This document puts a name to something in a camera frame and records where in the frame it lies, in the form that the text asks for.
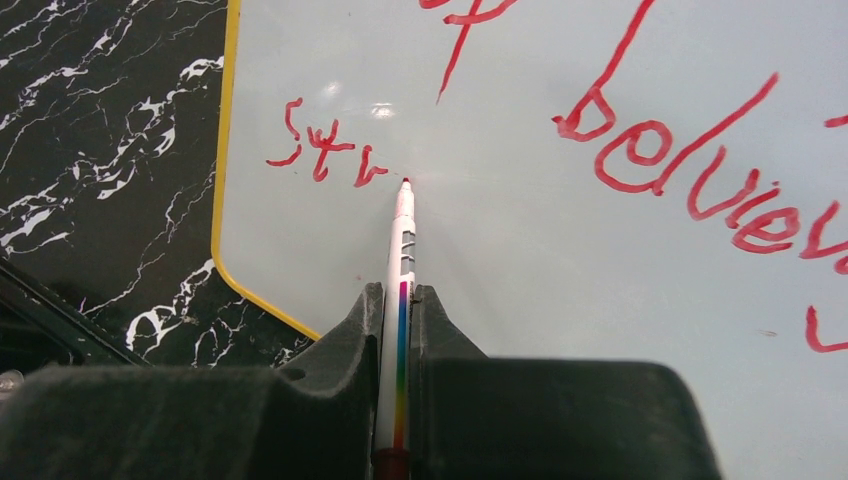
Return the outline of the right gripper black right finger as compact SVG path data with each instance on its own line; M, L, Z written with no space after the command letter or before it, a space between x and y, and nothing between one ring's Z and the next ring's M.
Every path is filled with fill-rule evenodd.
M495 358L435 289L412 307L416 479L717 479L696 402L657 363Z

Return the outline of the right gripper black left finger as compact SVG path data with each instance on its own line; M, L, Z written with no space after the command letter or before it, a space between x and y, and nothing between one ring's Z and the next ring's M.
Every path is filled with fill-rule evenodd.
M1 408L5 479L368 479L383 287L280 368L53 367Z

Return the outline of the white marker pen red ends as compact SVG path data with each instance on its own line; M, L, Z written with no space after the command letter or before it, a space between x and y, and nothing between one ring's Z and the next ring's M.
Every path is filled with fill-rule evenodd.
M415 197L402 180L391 224L372 464L376 479L408 479L410 312L415 284Z

